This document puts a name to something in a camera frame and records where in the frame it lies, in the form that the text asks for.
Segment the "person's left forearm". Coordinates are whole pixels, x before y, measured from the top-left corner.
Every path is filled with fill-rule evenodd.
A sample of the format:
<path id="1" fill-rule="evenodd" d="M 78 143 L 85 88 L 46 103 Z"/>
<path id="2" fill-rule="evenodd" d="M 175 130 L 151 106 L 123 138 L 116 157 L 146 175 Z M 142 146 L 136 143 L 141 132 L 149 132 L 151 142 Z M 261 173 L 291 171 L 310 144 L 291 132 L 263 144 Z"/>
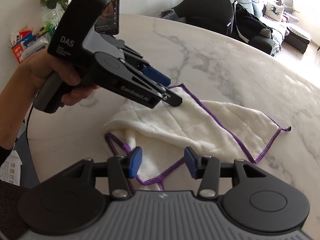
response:
<path id="1" fill-rule="evenodd" d="M 37 93 L 30 69 L 21 64 L 1 92 L 1 147 L 13 148 L 24 117 Z"/>

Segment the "person's left hand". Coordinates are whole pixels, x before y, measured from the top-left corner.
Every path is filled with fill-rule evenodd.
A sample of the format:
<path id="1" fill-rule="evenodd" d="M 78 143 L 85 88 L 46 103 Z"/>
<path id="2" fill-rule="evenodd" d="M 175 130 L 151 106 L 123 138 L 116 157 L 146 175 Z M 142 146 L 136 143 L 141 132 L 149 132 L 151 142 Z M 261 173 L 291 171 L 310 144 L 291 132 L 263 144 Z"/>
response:
<path id="1" fill-rule="evenodd" d="M 38 91 L 43 87 L 48 77 L 57 73 L 61 79 L 71 85 L 80 83 L 80 77 L 72 65 L 49 55 L 46 49 L 40 50 L 24 60 L 17 69 L 20 84 L 23 86 L 19 94 L 23 99 L 33 101 Z"/>

